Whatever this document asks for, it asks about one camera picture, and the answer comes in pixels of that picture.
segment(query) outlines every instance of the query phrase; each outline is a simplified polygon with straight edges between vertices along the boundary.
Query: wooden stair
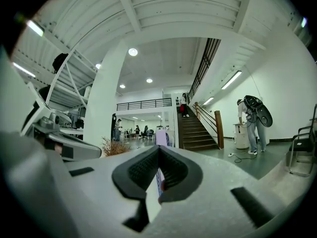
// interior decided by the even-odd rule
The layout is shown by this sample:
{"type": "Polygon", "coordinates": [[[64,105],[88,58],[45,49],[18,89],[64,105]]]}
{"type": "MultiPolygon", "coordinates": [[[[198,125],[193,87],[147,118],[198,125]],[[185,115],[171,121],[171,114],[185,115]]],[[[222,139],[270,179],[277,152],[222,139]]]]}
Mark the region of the wooden stair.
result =
{"type": "Polygon", "coordinates": [[[189,117],[178,117],[181,119],[183,131],[183,148],[193,152],[219,149],[217,143],[190,109],[188,114],[189,117]]]}

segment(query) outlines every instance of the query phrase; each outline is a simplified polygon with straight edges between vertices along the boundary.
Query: black railing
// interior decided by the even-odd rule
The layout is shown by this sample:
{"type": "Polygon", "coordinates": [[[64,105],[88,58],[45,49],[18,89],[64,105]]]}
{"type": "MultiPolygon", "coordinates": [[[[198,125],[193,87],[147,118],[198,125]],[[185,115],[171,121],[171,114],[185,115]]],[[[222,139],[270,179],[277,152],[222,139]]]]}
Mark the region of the black railing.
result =
{"type": "Polygon", "coordinates": [[[135,101],[117,104],[117,111],[120,110],[131,110],[131,109],[148,109],[148,108],[159,108],[159,107],[171,107],[172,99],[157,99],[148,101],[135,101]]]}
{"type": "Polygon", "coordinates": [[[202,60],[200,62],[196,77],[194,79],[194,83],[189,91],[188,97],[189,101],[192,100],[194,97],[198,87],[200,86],[209,66],[211,65],[211,62],[214,58],[214,55],[217,52],[217,49],[220,44],[219,39],[208,39],[205,47],[205,51],[202,57],[202,60]]]}

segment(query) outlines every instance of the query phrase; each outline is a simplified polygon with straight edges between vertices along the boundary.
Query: light fixture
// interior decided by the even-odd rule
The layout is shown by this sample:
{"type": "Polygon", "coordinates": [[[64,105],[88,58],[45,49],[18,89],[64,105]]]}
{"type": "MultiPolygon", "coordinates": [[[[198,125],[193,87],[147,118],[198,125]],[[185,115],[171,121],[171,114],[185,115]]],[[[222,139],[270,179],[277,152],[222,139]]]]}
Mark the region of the light fixture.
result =
{"type": "Polygon", "coordinates": [[[135,57],[138,54],[138,51],[135,48],[129,49],[129,55],[135,57]]]}
{"type": "Polygon", "coordinates": [[[210,97],[203,105],[207,105],[212,99],[213,97],[210,97]]]}
{"type": "Polygon", "coordinates": [[[305,27],[307,24],[307,19],[305,17],[303,17],[303,20],[302,20],[302,27],[305,27]]]}
{"type": "Polygon", "coordinates": [[[222,90],[226,89],[240,74],[242,71],[238,70],[232,77],[229,79],[229,81],[222,87],[222,90]]]}
{"type": "Polygon", "coordinates": [[[26,70],[25,68],[23,68],[20,65],[16,64],[15,62],[13,63],[13,65],[15,67],[17,67],[18,69],[20,69],[21,71],[23,71],[24,73],[30,75],[31,77],[35,77],[35,75],[33,73],[29,72],[28,70],[26,70]]]}
{"type": "Polygon", "coordinates": [[[32,20],[29,20],[26,24],[39,36],[43,36],[44,31],[42,30],[42,28],[35,24],[32,20]]]}

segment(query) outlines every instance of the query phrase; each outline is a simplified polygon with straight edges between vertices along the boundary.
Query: round ceiling light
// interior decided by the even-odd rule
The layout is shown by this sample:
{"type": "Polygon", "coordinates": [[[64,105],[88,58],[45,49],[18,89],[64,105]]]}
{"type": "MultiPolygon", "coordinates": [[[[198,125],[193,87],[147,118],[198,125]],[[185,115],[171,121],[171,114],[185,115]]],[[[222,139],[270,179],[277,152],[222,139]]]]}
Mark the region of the round ceiling light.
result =
{"type": "Polygon", "coordinates": [[[135,57],[138,54],[138,51],[135,48],[129,49],[129,55],[135,57]]]}

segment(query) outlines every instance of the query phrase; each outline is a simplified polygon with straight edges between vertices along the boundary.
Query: shoe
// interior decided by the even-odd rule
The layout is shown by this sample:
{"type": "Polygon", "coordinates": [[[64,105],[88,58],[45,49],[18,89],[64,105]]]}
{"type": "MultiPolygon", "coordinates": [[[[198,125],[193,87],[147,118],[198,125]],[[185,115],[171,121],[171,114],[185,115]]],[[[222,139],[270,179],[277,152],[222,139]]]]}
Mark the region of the shoe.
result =
{"type": "Polygon", "coordinates": [[[257,155],[258,153],[256,150],[254,150],[254,151],[249,151],[248,154],[257,155]]]}

